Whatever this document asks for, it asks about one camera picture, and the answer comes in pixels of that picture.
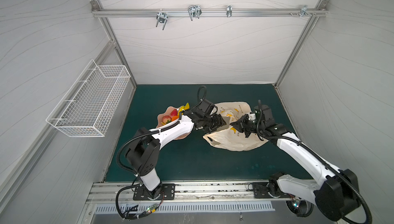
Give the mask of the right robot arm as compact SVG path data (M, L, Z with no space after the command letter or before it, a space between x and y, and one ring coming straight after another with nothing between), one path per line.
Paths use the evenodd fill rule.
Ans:
M311 181L307 181L285 173L274 174L267 185L272 197L287 194L295 200L309 202L333 222L346 219L349 213L362 205L357 176L320 157L283 124L276 123L272 118L266 120L256 113L246 114L230 125L246 137L253 133L272 142L312 177Z

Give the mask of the banana print plastic bag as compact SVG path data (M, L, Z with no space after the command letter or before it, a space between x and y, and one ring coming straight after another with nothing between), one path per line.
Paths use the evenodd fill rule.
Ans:
M248 103L227 102L218 103L216 106L219 109L218 114L222 116L227 125L203 136L211 146L229 151L250 151L268 142L266 139L258 139L254 133L245 137L244 133L238 132L230 125L231 122L237 121L243 115L250 114L251 107Z

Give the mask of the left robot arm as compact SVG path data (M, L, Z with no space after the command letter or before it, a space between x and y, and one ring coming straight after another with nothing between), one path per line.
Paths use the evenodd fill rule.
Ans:
M162 127L139 129L126 147L125 158L149 198L156 199L162 189L162 181L156 172L161 149L194 129L202 129L210 134L227 127L228 121L219 114L182 112L179 119Z

